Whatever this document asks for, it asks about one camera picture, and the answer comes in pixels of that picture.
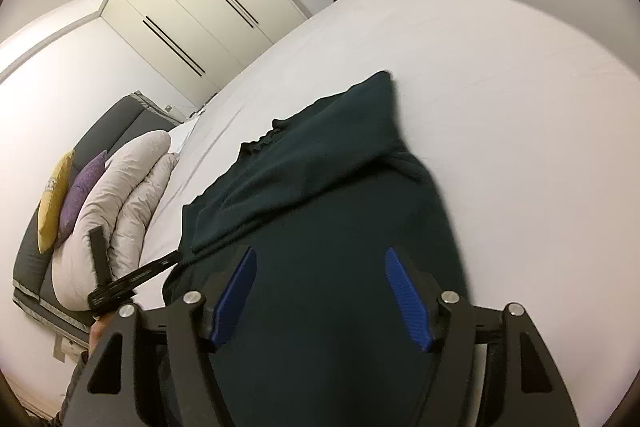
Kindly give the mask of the person's left hand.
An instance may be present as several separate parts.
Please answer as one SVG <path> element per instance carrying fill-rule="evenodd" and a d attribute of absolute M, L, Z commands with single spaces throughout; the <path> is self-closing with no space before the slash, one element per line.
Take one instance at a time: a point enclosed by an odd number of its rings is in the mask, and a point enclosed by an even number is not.
<path fill-rule="evenodd" d="M 96 350 L 96 347 L 98 347 L 98 344 L 107 330 L 107 327 L 110 326 L 113 317 L 114 313 L 107 313 L 96 319 L 92 324 L 89 334 L 89 355 L 92 355 L 94 350 Z"/>

